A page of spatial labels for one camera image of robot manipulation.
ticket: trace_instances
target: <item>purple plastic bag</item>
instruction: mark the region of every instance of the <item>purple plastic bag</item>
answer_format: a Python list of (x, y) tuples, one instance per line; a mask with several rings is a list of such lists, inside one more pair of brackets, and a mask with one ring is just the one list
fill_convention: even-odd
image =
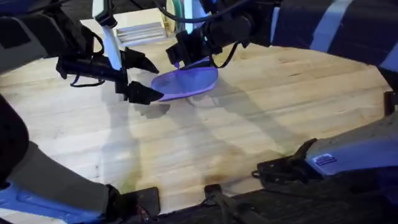
[(193, 96), (214, 88), (218, 71), (214, 67), (175, 70), (152, 80), (151, 88), (164, 94), (159, 101)]

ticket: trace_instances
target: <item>wood grain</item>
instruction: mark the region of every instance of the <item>wood grain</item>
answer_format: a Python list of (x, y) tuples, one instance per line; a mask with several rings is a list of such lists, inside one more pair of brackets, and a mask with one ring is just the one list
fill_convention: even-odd
[[(135, 47), (161, 73), (173, 70), (173, 41)], [(0, 79), (0, 92), (47, 155), (122, 192), (158, 186), (162, 212), (200, 203), (203, 186), (228, 194), (259, 189), (258, 162), (293, 153), (383, 116), (388, 86), (374, 67), (309, 50), (239, 48), (215, 89), (150, 106), (119, 100), (113, 85), (69, 87), (55, 59), (39, 60)], [(148, 84), (154, 74), (131, 69)], [(61, 223), (1, 210), (16, 223)]]

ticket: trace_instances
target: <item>black cable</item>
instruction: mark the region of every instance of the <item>black cable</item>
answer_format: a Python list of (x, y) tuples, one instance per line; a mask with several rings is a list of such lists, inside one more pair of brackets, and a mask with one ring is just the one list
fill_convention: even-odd
[(254, 1), (254, 0), (242, 0), (242, 1), (239, 1), (238, 3), (233, 4), (230, 7), (227, 7), (226, 9), (224, 9), (220, 12), (217, 12), (214, 15), (200, 17), (200, 18), (194, 18), (194, 19), (186, 19), (186, 18), (177, 17), (177, 16), (167, 12), (156, 0), (154, 1), (154, 4), (165, 16), (169, 17), (170, 19), (172, 19), (174, 21), (182, 22), (182, 23), (199, 23), (199, 22), (208, 22), (208, 21), (217, 19), (229, 12), (232, 12), (233, 10), (236, 10), (237, 8), (242, 7), (243, 5), (245, 5), (246, 3), (250, 2), (250, 1)]
[(98, 80), (97, 83), (76, 85), (79, 78), (80, 78), (80, 75), (79, 74), (76, 75), (75, 80), (70, 84), (70, 86), (75, 87), (75, 88), (84, 88), (84, 87), (99, 86), (99, 85), (102, 85), (105, 83), (105, 80)]
[(143, 9), (144, 9), (140, 4), (138, 4), (137, 2), (135, 2), (135, 0), (130, 0), (130, 2), (131, 2), (133, 5), (135, 5), (137, 8), (139, 8), (140, 10), (143, 10)]
[(233, 55), (235, 54), (236, 48), (238, 47), (239, 44), (240, 44), (240, 42), (236, 42), (232, 46), (232, 49), (231, 49), (228, 57), (226, 58), (225, 62), (221, 66), (216, 65), (216, 63), (214, 63), (213, 56), (210, 55), (209, 58), (210, 58), (211, 65), (214, 66), (215, 68), (224, 68), (225, 66), (227, 66), (229, 64), (229, 62), (231, 61)]

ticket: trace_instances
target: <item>wooden table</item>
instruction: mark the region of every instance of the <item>wooden table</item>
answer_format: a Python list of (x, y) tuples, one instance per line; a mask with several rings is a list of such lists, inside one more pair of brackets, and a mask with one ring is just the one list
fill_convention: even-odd
[[(161, 73), (173, 70), (172, 40), (135, 47)], [(215, 89), (150, 106), (120, 101), (112, 83), (72, 88), (38, 60), (0, 78), (0, 92), (47, 155), (90, 180), (121, 192), (157, 186), (162, 212), (204, 199), (203, 186), (228, 194), (259, 189), (250, 171), (325, 138), (383, 116), (388, 86), (374, 67), (309, 50), (239, 48), (219, 71)], [(131, 69), (148, 84), (154, 74)], [(16, 223), (62, 223), (2, 210)]]

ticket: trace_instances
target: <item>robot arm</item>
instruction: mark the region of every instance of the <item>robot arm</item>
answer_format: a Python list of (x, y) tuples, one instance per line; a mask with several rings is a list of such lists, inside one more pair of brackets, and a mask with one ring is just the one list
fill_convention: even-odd
[[(222, 12), (241, 1), (203, 0), (206, 12)], [(398, 72), (398, 4), (380, 0), (246, 1), (191, 34), (177, 34), (167, 49), (171, 63), (185, 65), (240, 42), (325, 52)]]
[[(129, 83), (129, 68), (159, 71), (145, 54), (127, 48), (119, 50), (111, 30), (117, 22), (110, 0), (93, 1), (93, 17), (103, 27), (104, 41), (79, 21), (72, 21), (61, 10), (62, 1), (49, 2), (19, 0), (2, 3), (6, 7), (0, 9), (0, 25), (7, 35), (0, 36), (0, 73), (40, 58), (58, 57), (56, 69), (61, 77), (66, 79), (67, 75), (76, 75), (71, 86), (97, 86), (111, 81), (115, 83), (115, 92), (122, 94), (124, 100), (145, 105), (163, 97), (139, 82)], [(99, 52), (94, 52), (95, 39), (102, 45)], [(80, 76), (99, 82), (76, 85)]]

